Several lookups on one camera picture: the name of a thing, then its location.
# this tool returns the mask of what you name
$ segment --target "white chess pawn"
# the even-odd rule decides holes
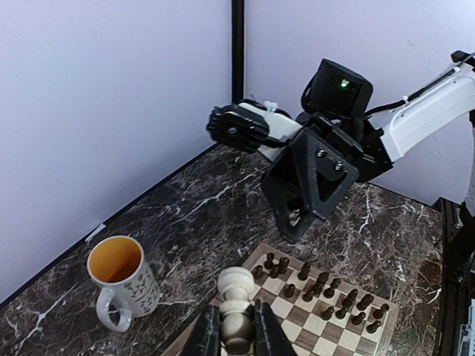
[[[251,298],[254,277],[242,267],[223,270],[217,279],[217,290],[223,295],[220,305],[221,340],[230,355],[246,355],[254,338],[251,322]]]

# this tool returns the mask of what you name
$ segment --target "black pole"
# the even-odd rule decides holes
[[[244,0],[232,0],[232,102],[244,99]]]

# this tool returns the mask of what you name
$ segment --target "marble table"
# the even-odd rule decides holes
[[[266,162],[218,146],[150,190],[0,308],[0,355],[160,355],[213,298],[222,268],[267,243],[400,305],[390,355],[431,355],[442,281],[442,216],[357,184],[295,245],[279,237],[259,189]],[[99,323],[85,268],[100,240],[145,249],[163,298],[125,334]]]

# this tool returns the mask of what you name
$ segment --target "dark chess piece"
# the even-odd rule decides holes
[[[376,330],[378,330],[378,327],[381,326],[381,321],[377,320],[374,323],[368,325],[366,327],[366,331],[369,332],[370,334],[374,334]]]
[[[388,310],[389,310],[389,306],[385,303],[381,306],[381,308],[373,312],[373,316],[375,319],[382,319],[384,314],[386,314]]]
[[[277,278],[279,277],[279,266],[274,265],[272,269],[270,270],[269,277],[271,278]]]
[[[364,312],[359,313],[358,315],[355,315],[354,317],[351,318],[351,323],[353,325],[359,325],[363,323],[363,320],[365,319],[366,314]]]
[[[321,272],[321,273],[318,275],[318,278],[317,278],[316,283],[325,286],[325,283],[328,281],[328,278],[329,278],[329,277],[330,277],[330,273],[328,273],[328,272]]]
[[[333,312],[335,311],[335,308],[332,306],[329,306],[327,310],[325,310],[323,313],[321,313],[321,318],[323,320],[330,320],[332,318]]]
[[[295,294],[295,284],[289,284],[287,288],[284,289],[285,298],[292,298]]]
[[[299,280],[306,280],[309,277],[309,272],[310,272],[310,264],[308,262],[305,262],[300,272],[298,272],[297,278]]]
[[[314,292],[312,289],[309,289],[304,295],[302,295],[302,300],[304,302],[311,302],[314,296]]]
[[[257,265],[254,267],[254,271],[252,272],[252,276],[255,280],[259,280],[264,276],[264,271],[261,265]]]
[[[347,312],[348,312],[348,307],[347,306],[343,306],[341,307],[340,310],[338,310],[336,313],[335,313],[335,316],[338,318],[338,319],[344,319],[344,317],[347,316]]]
[[[366,294],[363,299],[360,300],[358,304],[356,304],[356,308],[358,310],[364,311],[370,304],[373,302],[374,297],[371,294]]]
[[[284,274],[287,272],[287,267],[289,266],[289,259],[287,257],[281,257],[279,259],[279,273]]]
[[[266,269],[272,269],[274,266],[274,254],[272,252],[269,252],[266,256],[267,260],[264,262],[264,267]]]
[[[335,295],[335,289],[338,288],[340,283],[341,280],[339,278],[334,278],[330,284],[330,287],[328,289],[325,289],[324,296],[328,299],[333,298],[333,296]]]
[[[357,295],[358,295],[358,289],[353,289],[350,293],[348,293],[347,297],[343,299],[341,304],[343,306],[347,306],[348,308],[350,308],[355,302]]]

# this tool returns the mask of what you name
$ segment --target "white mug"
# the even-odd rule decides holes
[[[113,332],[125,332],[134,317],[152,313],[160,301],[160,290],[142,246],[131,237],[113,236],[100,242],[88,257],[88,272],[102,290],[97,298],[97,317]],[[120,313],[112,322],[109,308]]]

